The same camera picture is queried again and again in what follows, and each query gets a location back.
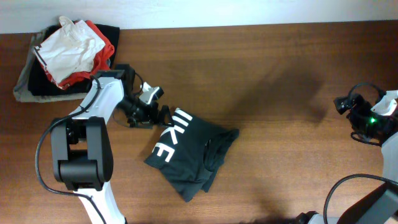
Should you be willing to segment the dark green t-shirt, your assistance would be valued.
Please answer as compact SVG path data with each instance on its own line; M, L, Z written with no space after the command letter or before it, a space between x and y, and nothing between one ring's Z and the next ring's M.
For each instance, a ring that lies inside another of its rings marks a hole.
M176 108L145 163L158 169L185 202L208 192L238 129L225 129Z

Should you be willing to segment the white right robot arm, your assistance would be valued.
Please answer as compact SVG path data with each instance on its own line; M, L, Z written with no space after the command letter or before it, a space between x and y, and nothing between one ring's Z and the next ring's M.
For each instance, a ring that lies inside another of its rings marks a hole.
M334 99L339 114L344 114L351 123L352 139L381 148L383 158L382 176L352 174L340 179L326 196L321 213L301 213L293 223L385 223L397 218L397 92L381 93L375 105L360 94ZM350 206L340 217L328 217L328 205L335 190L347 180L378 180L381 185L361 200Z

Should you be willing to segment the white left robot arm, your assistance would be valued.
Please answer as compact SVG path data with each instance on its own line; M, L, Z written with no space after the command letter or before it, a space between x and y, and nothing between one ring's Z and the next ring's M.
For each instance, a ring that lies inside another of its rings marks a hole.
M134 93L135 76L132 68L100 70L79 107L50 130L55 179L81 200L92 223L127 222L110 182L114 159L106 125L113 111L123 111L130 128L173 124L168 107L158 104L163 89L142 82Z

